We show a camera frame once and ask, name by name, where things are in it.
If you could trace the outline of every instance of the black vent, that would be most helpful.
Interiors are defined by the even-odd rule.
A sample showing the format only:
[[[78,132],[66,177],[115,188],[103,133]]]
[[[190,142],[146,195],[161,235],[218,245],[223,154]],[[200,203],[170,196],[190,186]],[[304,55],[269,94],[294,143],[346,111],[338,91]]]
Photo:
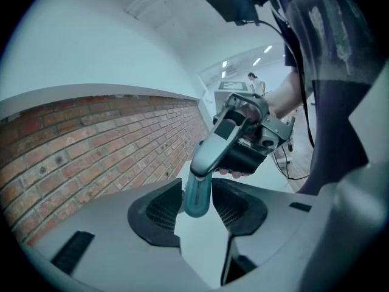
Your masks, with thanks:
[[[52,264],[70,275],[94,237],[89,232],[77,231],[52,259]]]
[[[174,232],[176,217],[181,207],[181,202],[181,188],[176,186],[150,202],[146,208],[147,217],[159,227]]]
[[[149,244],[179,248],[174,227],[182,204],[181,187],[181,179],[175,179],[136,199],[129,207],[130,227]]]
[[[249,209],[245,199],[236,196],[227,189],[215,185],[213,190],[213,205],[218,212],[225,227],[229,227],[234,221],[239,220]]]
[[[232,236],[251,235],[266,219],[267,208],[262,200],[235,187],[236,184],[213,178],[213,205]]]

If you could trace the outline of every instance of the white ceiling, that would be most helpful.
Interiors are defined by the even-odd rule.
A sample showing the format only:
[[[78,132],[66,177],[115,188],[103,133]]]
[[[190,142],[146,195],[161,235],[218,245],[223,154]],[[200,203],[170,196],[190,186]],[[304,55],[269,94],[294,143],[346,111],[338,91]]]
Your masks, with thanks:
[[[153,28],[165,39],[179,55],[187,54],[190,46],[214,40],[223,34],[239,35],[246,29],[253,27],[236,26],[235,23],[226,23],[221,16],[205,0],[115,0],[127,13],[139,21]],[[270,8],[257,7],[260,19],[275,24]],[[272,33],[270,29],[262,30]],[[226,57],[227,76],[245,72],[252,67],[253,62],[263,53],[262,48],[256,48],[245,53],[236,53],[233,57]],[[274,44],[273,49],[261,60],[261,64],[271,63],[271,60],[282,59],[282,44]],[[221,77],[221,62],[214,61],[212,66],[200,73],[203,82],[209,85]]]
[[[272,48],[264,53],[265,49],[268,46]],[[207,69],[204,69],[199,73],[199,76],[202,82],[208,86],[217,81],[228,80],[230,77],[240,75],[243,73],[248,74],[253,72],[256,69],[273,64],[276,61],[283,60],[284,55],[284,44],[283,43],[274,43],[268,44],[267,46],[257,47],[255,49],[234,55],[233,57],[226,58],[227,66],[224,68],[222,66],[222,61],[217,62],[216,64],[210,66]],[[253,66],[254,62],[261,58],[261,60]],[[221,74],[225,71],[225,77],[222,78]]]

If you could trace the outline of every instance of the black shirt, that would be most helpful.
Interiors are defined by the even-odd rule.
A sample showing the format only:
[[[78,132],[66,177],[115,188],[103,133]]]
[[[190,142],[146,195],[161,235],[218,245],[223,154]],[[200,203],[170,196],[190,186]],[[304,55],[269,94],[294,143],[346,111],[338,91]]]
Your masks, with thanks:
[[[311,175],[299,191],[315,195],[323,185],[368,162],[348,117],[382,69],[387,48],[355,0],[280,0],[280,4],[300,43],[306,91],[315,96]],[[295,67],[287,49],[285,63]]]

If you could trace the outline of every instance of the person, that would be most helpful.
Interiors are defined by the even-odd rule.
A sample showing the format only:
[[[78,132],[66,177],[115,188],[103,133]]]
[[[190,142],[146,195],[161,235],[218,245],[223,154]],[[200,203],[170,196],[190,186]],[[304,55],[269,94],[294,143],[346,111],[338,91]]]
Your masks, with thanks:
[[[258,95],[261,96],[265,95],[266,83],[259,80],[258,77],[253,72],[250,72],[247,76],[249,80],[252,81],[250,87],[251,90],[253,91],[253,94],[257,93]]]
[[[388,58],[388,42],[371,0],[279,2],[292,31],[289,44],[303,62],[299,71],[306,95],[313,93],[315,97],[317,128],[311,172],[299,193],[317,195],[323,185],[340,181],[368,162],[348,118],[382,70]],[[285,65],[291,67],[290,73],[265,97],[270,112],[279,119],[302,103],[297,66],[288,48]],[[240,113],[259,120],[259,114],[251,109],[241,109]],[[232,175],[239,178],[246,174]]]

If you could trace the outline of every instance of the ceiling light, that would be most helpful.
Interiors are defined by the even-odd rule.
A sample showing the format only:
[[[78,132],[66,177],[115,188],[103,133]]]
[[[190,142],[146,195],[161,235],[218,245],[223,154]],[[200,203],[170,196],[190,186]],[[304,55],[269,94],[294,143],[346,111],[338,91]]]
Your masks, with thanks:
[[[264,53],[268,53],[268,51],[272,48],[272,46],[268,46]]]
[[[258,58],[258,59],[254,62],[253,66],[255,66],[260,60],[261,60],[261,58]]]

